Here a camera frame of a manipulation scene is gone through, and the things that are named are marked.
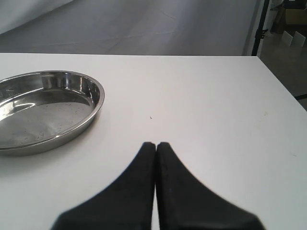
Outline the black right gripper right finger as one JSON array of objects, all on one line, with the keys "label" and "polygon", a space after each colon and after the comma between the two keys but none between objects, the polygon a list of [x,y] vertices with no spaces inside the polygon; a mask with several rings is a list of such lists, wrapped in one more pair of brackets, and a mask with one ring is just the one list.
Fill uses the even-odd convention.
[{"label": "black right gripper right finger", "polygon": [[203,185],[171,145],[156,151],[156,196],[162,230],[262,230],[259,218]]}]

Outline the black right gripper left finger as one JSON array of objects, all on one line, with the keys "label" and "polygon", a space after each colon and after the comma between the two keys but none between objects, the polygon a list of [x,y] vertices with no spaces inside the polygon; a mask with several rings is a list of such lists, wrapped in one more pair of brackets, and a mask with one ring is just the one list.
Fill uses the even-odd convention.
[{"label": "black right gripper left finger", "polygon": [[107,188],[63,212],[54,230],[150,230],[155,186],[155,145],[144,142],[125,171]]}]

